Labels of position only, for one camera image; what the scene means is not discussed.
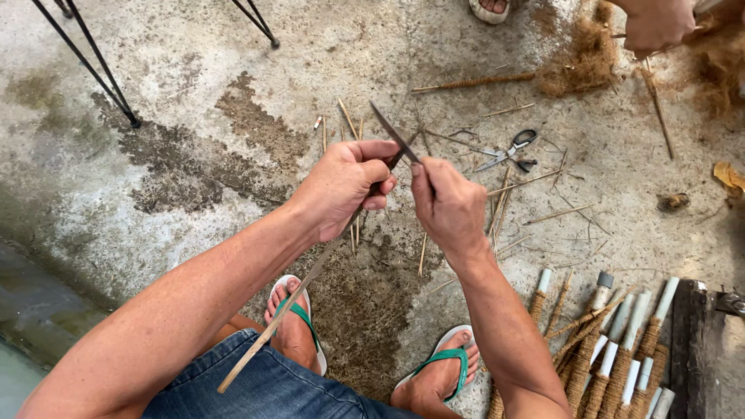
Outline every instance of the person's hand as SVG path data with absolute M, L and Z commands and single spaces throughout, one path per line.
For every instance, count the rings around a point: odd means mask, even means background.
M 411 164 L 416 217 L 451 266 L 488 250 L 484 235 L 486 189 L 469 182 L 447 160 Z
M 385 207 L 385 195 L 396 187 L 397 179 L 383 160 L 398 150 L 392 141 L 333 144 L 287 205 L 299 208 L 303 220 L 317 230 L 317 241 L 331 240 L 341 233 L 360 204 L 368 211 Z M 382 182 L 380 192 L 365 198 L 375 182 Z
M 696 28 L 690 0 L 614 0 L 626 12 L 624 48 L 644 58 L 680 44 Z

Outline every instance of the gray pipe cap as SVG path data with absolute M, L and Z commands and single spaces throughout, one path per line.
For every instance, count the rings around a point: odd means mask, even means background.
M 605 271 L 600 271 L 600 274 L 597 276 L 597 284 L 613 288 L 613 275 L 608 274 Z

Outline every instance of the jeans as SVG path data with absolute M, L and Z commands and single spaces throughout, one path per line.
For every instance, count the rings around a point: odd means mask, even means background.
M 144 418 L 419 418 L 358 395 L 264 345 L 224 394 L 218 386 L 259 337 L 239 330 L 196 358 L 148 404 Z

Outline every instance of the scissor handle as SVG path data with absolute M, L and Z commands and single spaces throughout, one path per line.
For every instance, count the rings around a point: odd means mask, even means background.
M 520 139 L 520 136 L 522 136 L 522 134 L 524 133 L 530 133 L 531 136 L 526 139 Z M 533 128 L 528 128 L 517 133 L 517 135 L 513 139 L 513 144 L 515 145 L 515 147 L 520 148 L 523 145 L 532 143 L 533 140 L 535 140 L 536 138 L 538 138 L 538 131 L 534 130 Z

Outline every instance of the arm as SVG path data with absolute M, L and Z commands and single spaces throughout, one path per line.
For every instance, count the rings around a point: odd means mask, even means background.
M 416 216 L 460 278 L 474 337 L 509 418 L 569 418 L 551 354 L 484 235 L 486 190 L 445 160 L 413 164 Z
M 318 241 L 336 237 L 374 182 L 396 179 L 377 158 L 393 142 L 329 148 L 292 198 L 214 248 L 177 266 L 88 332 L 31 393 L 21 418 L 141 415 L 148 402 L 261 287 Z
M 640 59 L 680 44 L 696 28 L 691 0 L 610 1 L 627 15 L 624 48 Z

